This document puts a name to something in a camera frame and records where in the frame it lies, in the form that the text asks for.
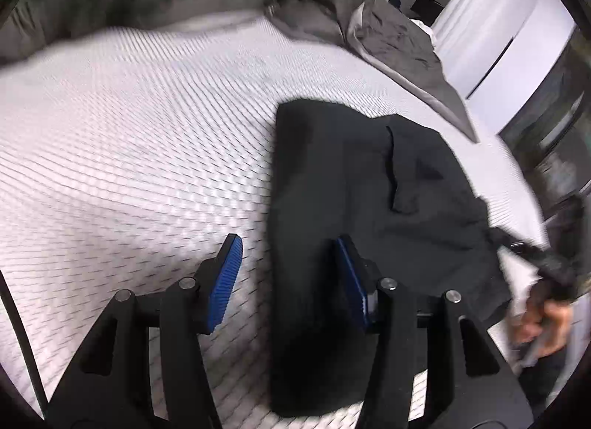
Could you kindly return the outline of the right hand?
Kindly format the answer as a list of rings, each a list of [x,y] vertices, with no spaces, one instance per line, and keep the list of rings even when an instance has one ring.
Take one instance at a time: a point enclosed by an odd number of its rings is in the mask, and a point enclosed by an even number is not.
[[[569,301],[549,296],[549,282],[540,280],[529,292],[525,311],[513,326],[512,342],[533,343],[536,359],[550,356],[567,345],[573,308]]]

